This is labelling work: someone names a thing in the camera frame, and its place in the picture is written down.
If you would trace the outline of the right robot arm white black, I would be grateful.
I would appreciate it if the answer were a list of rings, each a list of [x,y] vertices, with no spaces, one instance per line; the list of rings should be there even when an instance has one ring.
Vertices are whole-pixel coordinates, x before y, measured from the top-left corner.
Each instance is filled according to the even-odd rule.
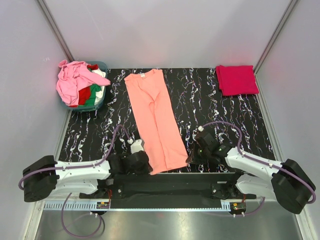
[[[300,165],[259,157],[230,143],[219,143],[204,131],[195,137],[195,143],[186,163],[202,165],[222,164],[233,176],[226,183],[213,188],[213,196],[222,200],[255,195],[277,201],[285,210],[300,214],[307,204],[316,200],[316,186]]]

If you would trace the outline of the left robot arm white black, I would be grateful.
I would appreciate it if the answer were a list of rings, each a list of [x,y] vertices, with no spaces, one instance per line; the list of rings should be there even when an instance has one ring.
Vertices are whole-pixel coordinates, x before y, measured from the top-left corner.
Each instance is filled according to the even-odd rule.
[[[23,190],[26,203],[69,193],[79,194],[81,198],[102,199],[113,189],[115,177],[148,175],[152,171],[144,151],[85,162],[56,161],[52,155],[47,155],[22,171],[18,186]]]

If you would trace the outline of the salmon orange t-shirt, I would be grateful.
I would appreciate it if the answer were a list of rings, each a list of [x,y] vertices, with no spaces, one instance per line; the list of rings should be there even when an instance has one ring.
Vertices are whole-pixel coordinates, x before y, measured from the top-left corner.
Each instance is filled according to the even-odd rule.
[[[152,175],[187,165],[180,135],[161,69],[131,73],[124,79],[129,101]]]

